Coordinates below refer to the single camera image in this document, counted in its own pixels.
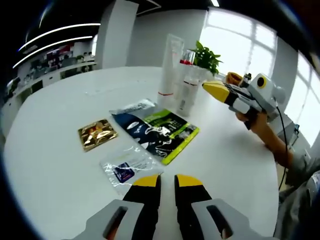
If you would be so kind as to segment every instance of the green plant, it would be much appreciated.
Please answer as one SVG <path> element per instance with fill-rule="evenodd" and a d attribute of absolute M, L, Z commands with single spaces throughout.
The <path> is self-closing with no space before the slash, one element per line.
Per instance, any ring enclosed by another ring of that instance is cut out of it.
<path fill-rule="evenodd" d="M 217 67 L 219 63 L 223 63 L 218 60 L 221 55 L 215 55 L 208 47 L 204 47 L 199 41 L 195 43 L 196 49 L 192 49 L 195 52 L 194 65 L 209 70 L 213 75 L 218 74 Z"/>

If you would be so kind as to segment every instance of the gray gripper housing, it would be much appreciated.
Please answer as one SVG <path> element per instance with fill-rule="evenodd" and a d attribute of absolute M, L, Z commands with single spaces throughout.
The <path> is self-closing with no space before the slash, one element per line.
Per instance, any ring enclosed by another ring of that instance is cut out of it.
<path fill-rule="evenodd" d="M 221 199 L 199 201 L 191 204 L 199 221 L 204 240 L 222 239 L 213 215 L 224 218 L 231 230 L 230 240 L 277 240 L 274 237 L 263 237 L 250 228 L 248 218 Z"/>
<path fill-rule="evenodd" d="M 115 219 L 126 211 L 114 240 L 131 240 L 143 203 L 115 199 L 86 221 L 85 230 L 73 240 L 106 240 Z"/>

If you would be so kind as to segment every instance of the white pillar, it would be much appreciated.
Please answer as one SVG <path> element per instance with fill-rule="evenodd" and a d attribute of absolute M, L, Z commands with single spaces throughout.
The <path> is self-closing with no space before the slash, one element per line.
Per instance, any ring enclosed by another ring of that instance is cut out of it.
<path fill-rule="evenodd" d="M 98 69 L 126 66 L 138 6 L 116 0 L 104 10 L 95 52 Z"/>
<path fill-rule="evenodd" d="M 79 55 L 84 55 L 84 53 L 91 52 L 90 42 L 89 41 L 77 41 L 73 45 L 73 57 Z"/>
<path fill-rule="evenodd" d="M 284 111 L 288 105 L 292 90 L 294 89 L 298 68 L 298 52 L 288 43 L 277 38 L 276 55 L 272 73 L 272 81 L 285 91 L 285 101 L 279 104 L 279 109 Z"/>

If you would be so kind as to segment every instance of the white wall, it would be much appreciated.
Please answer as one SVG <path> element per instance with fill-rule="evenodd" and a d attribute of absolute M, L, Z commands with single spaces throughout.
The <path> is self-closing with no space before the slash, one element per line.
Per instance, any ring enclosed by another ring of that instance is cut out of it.
<path fill-rule="evenodd" d="M 317 138 L 314 141 L 313 146 L 309 152 L 311 157 L 320 158 L 320 133 L 318 134 Z"/>
<path fill-rule="evenodd" d="M 194 49 L 205 22 L 205 10 L 171 10 L 136 18 L 127 66 L 162 66 L 168 34 L 184 39 Z"/>
<path fill-rule="evenodd" d="M 83 55 L 84 53 L 91 52 L 91 42 L 90 41 L 78 41 L 74 43 L 73 46 L 73 56 Z"/>
<path fill-rule="evenodd" d="M 294 88 L 298 68 L 298 52 L 288 43 L 277 38 L 276 56 L 271 79 L 285 91 L 285 101 L 279 105 L 284 111 Z"/>
<path fill-rule="evenodd" d="M 95 53 L 99 69 L 126 66 L 138 6 L 131 1 L 116 0 L 105 9 Z"/>

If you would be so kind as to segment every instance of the yellow fingertip pad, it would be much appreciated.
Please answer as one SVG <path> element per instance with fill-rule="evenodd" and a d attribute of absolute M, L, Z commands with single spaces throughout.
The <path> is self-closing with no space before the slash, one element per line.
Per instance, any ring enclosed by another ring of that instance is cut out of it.
<path fill-rule="evenodd" d="M 155 187 L 157 184 L 158 174 L 152 176 L 145 176 L 139 178 L 137 181 L 133 183 L 134 186 L 141 186 L 141 187 Z"/>
<path fill-rule="evenodd" d="M 202 84 L 204 90 L 211 94 L 215 99 L 224 103 L 229 95 L 228 88 L 221 81 L 209 81 Z"/>
<path fill-rule="evenodd" d="M 177 174 L 176 175 L 179 182 L 179 187 L 190 187 L 203 185 L 202 182 L 195 177 Z"/>

